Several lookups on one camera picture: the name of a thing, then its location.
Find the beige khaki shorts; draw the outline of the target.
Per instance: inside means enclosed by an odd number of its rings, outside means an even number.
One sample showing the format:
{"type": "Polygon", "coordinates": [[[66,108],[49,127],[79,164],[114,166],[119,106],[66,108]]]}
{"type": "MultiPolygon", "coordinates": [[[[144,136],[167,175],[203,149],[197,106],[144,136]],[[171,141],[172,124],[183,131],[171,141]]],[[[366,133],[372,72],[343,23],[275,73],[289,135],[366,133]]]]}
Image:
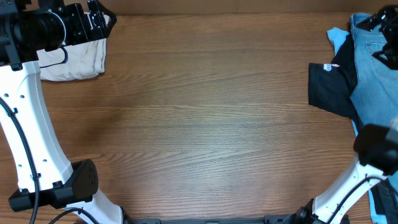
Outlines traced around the beige khaki shorts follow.
{"type": "Polygon", "coordinates": [[[106,39],[37,52],[41,79],[66,82],[94,78],[105,71],[106,39]]]}

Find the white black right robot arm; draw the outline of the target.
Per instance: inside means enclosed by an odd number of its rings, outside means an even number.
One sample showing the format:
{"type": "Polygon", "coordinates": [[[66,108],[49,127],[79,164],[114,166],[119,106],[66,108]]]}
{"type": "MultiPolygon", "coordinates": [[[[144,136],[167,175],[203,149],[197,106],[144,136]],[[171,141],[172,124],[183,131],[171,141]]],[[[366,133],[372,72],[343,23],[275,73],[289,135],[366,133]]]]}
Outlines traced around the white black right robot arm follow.
{"type": "Polygon", "coordinates": [[[397,222],[397,6],[353,14],[350,28],[329,31],[330,63],[308,66],[308,102],[352,121],[353,160],[284,223],[348,223],[347,211],[365,193],[388,223],[397,222]]]}

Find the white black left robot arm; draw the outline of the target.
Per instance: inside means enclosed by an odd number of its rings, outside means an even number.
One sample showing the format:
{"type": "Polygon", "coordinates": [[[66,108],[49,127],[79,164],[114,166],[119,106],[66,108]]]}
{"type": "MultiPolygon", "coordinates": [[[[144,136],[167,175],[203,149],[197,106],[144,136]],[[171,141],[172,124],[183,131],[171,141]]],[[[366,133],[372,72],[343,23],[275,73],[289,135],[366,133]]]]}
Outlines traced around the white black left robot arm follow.
{"type": "Polygon", "coordinates": [[[18,188],[9,197],[13,211],[50,205],[87,223],[129,223],[124,209],[98,187],[90,159],[70,162],[58,143],[40,81],[39,50],[65,49],[107,38],[117,19],[99,1],[80,4],[1,2],[1,126],[12,151],[18,188]]]}

